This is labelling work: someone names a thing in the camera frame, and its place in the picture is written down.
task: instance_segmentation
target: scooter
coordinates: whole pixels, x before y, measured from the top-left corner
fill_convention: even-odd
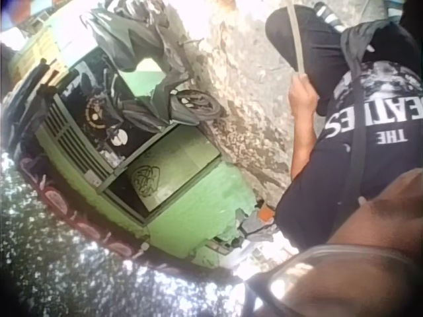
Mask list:
[[[91,30],[98,46],[108,56],[110,68],[132,72],[141,61],[151,58],[166,77],[151,96],[120,100],[115,89],[118,72],[105,71],[107,112],[119,122],[130,122],[151,133],[162,132],[172,123],[198,125],[201,121],[218,119],[221,104],[214,97],[192,89],[175,91],[189,81],[194,72],[182,45],[169,28],[164,5],[121,1],[112,11],[97,8],[81,15],[81,22]]]

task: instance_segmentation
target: black pants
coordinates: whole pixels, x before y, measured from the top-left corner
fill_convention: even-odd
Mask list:
[[[371,42],[375,52],[366,52],[364,62],[392,61],[421,75],[423,13],[419,2],[421,0],[408,0],[404,4],[401,26],[409,34],[393,24],[378,30]],[[305,72],[320,96],[317,114],[325,116],[335,87],[349,70],[340,47],[341,34],[318,17],[312,8],[296,5],[295,12]],[[280,55],[298,71],[287,8],[278,9],[268,17],[266,35]]]

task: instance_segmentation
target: hand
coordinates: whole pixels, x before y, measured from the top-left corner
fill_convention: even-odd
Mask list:
[[[319,96],[306,74],[294,74],[288,92],[289,105],[294,120],[312,118]]]

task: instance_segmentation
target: pavement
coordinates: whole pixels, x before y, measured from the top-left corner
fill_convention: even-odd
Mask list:
[[[194,84],[223,105],[205,134],[228,162],[240,168],[259,198],[275,208],[289,186],[293,120],[287,92],[293,69],[264,33],[267,17],[286,0],[164,0],[174,32],[185,45]],[[351,26],[384,17],[382,0],[327,0]],[[294,1],[313,6],[316,1]],[[324,120],[316,118],[319,133]]]

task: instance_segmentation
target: motorcycle wheel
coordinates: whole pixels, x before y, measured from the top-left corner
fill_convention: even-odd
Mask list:
[[[178,101],[195,114],[200,121],[212,121],[220,118],[222,106],[208,93],[186,89],[178,91],[176,96]]]

